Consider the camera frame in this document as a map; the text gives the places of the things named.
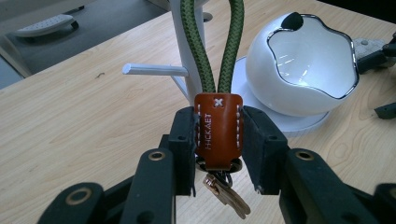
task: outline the light wood surface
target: light wood surface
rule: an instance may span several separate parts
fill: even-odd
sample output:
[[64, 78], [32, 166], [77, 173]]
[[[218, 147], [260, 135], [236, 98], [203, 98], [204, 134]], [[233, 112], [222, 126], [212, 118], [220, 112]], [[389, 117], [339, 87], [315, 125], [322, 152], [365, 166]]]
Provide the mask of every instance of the light wood surface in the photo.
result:
[[[238, 56], [270, 20], [287, 12], [314, 14], [352, 38], [389, 41], [396, 25], [312, 0], [246, 0]], [[228, 1], [209, 1], [206, 49], [216, 76], [229, 24]], [[123, 76], [125, 63], [180, 65], [171, 14], [167, 13], [0, 90], [0, 222], [35, 223], [63, 189], [97, 182], [105, 189], [134, 174], [140, 155], [158, 146], [187, 100], [170, 77]], [[396, 119], [374, 108], [396, 101], [396, 69], [361, 76], [356, 91], [326, 123], [291, 147], [319, 153], [348, 184], [373, 193], [396, 182]], [[277, 196], [261, 196], [246, 169], [234, 189], [251, 207], [240, 219], [201, 184], [197, 197], [177, 197], [178, 223], [283, 223]]]

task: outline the metal rivet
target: metal rivet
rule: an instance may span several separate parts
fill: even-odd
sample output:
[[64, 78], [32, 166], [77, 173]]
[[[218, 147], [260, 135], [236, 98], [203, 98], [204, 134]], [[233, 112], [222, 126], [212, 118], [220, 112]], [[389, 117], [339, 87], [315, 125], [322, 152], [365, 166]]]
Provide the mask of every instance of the metal rivet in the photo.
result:
[[151, 161], [160, 161], [160, 160], [162, 160], [163, 158], [165, 158], [165, 153], [163, 153], [163, 152], [161, 152], [161, 151], [151, 152], [151, 153], [148, 155], [148, 158], [149, 158]]
[[[74, 197], [79, 193], [83, 193], [84, 197], [75, 199]], [[81, 188], [81, 189], [76, 189], [75, 191], [73, 191], [69, 195], [67, 195], [66, 203], [69, 205], [78, 205], [78, 204], [81, 204], [81, 203], [84, 203], [85, 201], [87, 201], [91, 197], [91, 195], [92, 195], [91, 189], [88, 189], [86, 187]]]

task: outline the white stand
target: white stand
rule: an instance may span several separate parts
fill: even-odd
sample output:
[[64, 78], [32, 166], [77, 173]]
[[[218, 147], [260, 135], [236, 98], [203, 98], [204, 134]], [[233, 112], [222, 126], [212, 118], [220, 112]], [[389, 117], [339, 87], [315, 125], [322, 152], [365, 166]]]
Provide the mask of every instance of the white stand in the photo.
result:
[[[204, 45], [205, 33], [202, 7], [207, 1], [208, 0], [195, 1], [195, 20], [197, 22], [198, 30]], [[170, 76], [189, 100], [190, 105], [194, 105], [195, 95], [202, 92], [201, 79], [199, 77], [195, 60], [192, 57], [189, 44], [184, 34], [180, 15], [180, 0], [170, 1], [170, 3], [182, 67], [127, 63], [122, 68], [122, 73], [125, 75]]]

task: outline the wooden table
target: wooden table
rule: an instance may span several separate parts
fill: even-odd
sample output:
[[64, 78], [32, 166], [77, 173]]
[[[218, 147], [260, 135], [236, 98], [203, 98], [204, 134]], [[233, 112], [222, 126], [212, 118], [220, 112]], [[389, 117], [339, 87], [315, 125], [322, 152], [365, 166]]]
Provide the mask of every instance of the wooden table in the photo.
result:
[[[395, 24], [312, 0], [247, 0], [239, 57], [270, 20], [287, 12], [315, 14], [352, 38], [390, 40]], [[207, 53], [214, 73], [228, 32], [227, 1], [205, 11]], [[0, 222], [33, 223], [63, 189], [97, 182], [105, 189], [134, 174], [140, 155], [169, 133], [187, 100], [170, 77], [123, 76], [125, 63], [180, 65], [171, 14], [0, 90]], [[396, 119], [379, 119], [374, 108], [396, 100], [396, 68], [361, 76], [344, 104], [313, 133], [290, 139], [291, 147], [316, 151], [346, 183], [373, 193], [396, 182]], [[178, 223], [282, 223], [277, 196], [258, 195], [246, 169], [234, 189], [252, 213], [240, 219], [202, 184], [197, 197], [177, 197]]]

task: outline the screw hole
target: screw hole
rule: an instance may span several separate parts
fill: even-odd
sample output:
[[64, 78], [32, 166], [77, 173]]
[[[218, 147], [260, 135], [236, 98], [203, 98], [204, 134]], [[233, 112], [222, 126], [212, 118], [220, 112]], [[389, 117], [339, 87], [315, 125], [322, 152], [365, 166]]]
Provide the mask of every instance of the screw hole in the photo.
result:
[[203, 18], [204, 18], [204, 22], [209, 22], [213, 19], [212, 14], [208, 13], [208, 12], [204, 12], [203, 13]]
[[303, 161], [312, 161], [314, 159], [314, 155], [307, 151], [298, 151], [296, 156]]

